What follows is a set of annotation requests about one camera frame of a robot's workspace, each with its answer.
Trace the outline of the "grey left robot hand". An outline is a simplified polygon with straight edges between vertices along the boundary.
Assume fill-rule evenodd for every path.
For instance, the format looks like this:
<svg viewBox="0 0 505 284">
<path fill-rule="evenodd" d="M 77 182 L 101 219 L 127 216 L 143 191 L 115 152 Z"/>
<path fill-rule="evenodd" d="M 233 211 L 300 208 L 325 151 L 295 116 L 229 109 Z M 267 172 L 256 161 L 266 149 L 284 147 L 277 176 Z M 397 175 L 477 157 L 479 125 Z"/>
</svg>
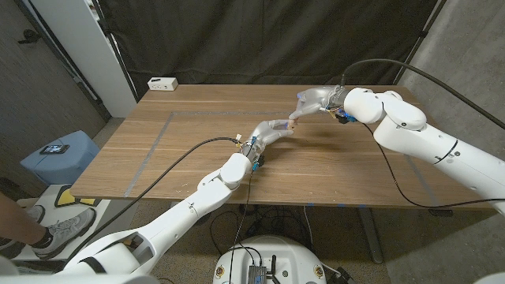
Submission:
<svg viewBox="0 0 505 284">
<path fill-rule="evenodd" d="M 245 142 L 243 154 L 253 161 L 269 144 L 293 133 L 288 120 L 262 121 Z"/>
</svg>

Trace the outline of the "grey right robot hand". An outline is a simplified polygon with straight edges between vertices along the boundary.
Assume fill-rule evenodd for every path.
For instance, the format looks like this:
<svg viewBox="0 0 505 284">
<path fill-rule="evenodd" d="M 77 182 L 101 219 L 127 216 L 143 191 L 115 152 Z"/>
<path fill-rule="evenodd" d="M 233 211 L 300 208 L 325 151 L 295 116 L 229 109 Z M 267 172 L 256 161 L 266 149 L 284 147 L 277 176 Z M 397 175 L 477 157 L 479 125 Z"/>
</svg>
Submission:
<svg viewBox="0 0 505 284">
<path fill-rule="evenodd" d="M 296 120 L 307 114 L 314 114 L 321 108 L 332 109 L 342 107 L 347 94 L 350 92 L 343 86 L 319 86 L 297 93 L 297 106 L 289 115 L 290 120 Z"/>
</svg>

